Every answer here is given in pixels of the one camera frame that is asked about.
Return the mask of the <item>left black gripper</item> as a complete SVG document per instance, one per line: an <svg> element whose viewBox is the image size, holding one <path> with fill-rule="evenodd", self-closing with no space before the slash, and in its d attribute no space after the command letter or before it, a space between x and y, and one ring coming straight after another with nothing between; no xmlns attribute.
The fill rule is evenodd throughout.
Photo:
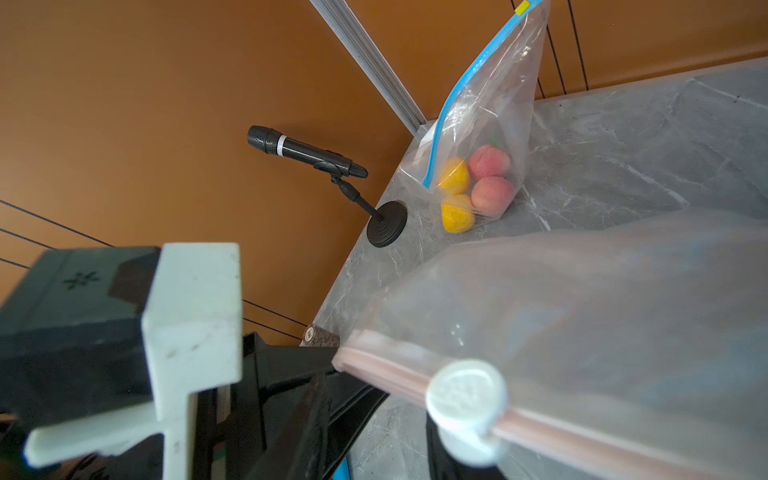
<svg viewBox="0 0 768 480"><path fill-rule="evenodd" d="M192 478L331 479L387 393L334 369L333 347L243 339L243 375L221 400L198 396Z"/></svg>

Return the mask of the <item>pink-dotted zip bag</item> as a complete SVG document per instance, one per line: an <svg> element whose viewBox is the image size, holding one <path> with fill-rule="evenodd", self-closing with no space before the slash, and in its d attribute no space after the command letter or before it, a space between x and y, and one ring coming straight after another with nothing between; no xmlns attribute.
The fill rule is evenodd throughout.
<svg viewBox="0 0 768 480"><path fill-rule="evenodd" d="M425 407L472 466L517 444L610 479L763 479L767 224L455 244L375 293L333 363Z"/></svg>

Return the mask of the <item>yellow peach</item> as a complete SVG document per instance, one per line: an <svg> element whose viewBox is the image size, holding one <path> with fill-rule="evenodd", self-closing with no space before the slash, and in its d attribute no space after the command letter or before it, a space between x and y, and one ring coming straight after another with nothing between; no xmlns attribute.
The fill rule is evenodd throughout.
<svg viewBox="0 0 768 480"><path fill-rule="evenodd" d="M466 161L460 157L449 159L439 176L438 188L451 195L464 194L471 183L471 175Z"/></svg>
<svg viewBox="0 0 768 480"><path fill-rule="evenodd" d="M476 216L470 197L466 194L446 197L441 203L441 219L447 233L461 234L473 228Z"/></svg>

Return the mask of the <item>clear blue-zipper zip bag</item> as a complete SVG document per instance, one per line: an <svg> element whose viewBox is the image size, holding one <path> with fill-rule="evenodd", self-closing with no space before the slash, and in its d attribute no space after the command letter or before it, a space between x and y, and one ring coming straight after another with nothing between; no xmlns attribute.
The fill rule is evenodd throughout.
<svg viewBox="0 0 768 480"><path fill-rule="evenodd" d="M438 179L449 159L460 157L469 168L471 155L492 145L511 159L503 178L514 186L514 198L523 186L530 167L533 102L549 13L547 1L519 2L514 15L457 81L437 119L419 129L398 166L400 180L428 202L443 230L441 203L452 195L438 188ZM505 213L487 217L474 206L473 211L474 227Z"/></svg>

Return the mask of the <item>pink red peach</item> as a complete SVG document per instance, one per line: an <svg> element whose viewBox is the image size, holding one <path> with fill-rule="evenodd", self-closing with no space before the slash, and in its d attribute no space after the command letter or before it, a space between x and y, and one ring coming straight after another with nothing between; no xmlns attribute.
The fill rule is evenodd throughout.
<svg viewBox="0 0 768 480"><path fill-rule="evenodd" d="M475 179L504 177L511 169L510 157L492 145L479 147L470 157L469 171Z"/></svg>

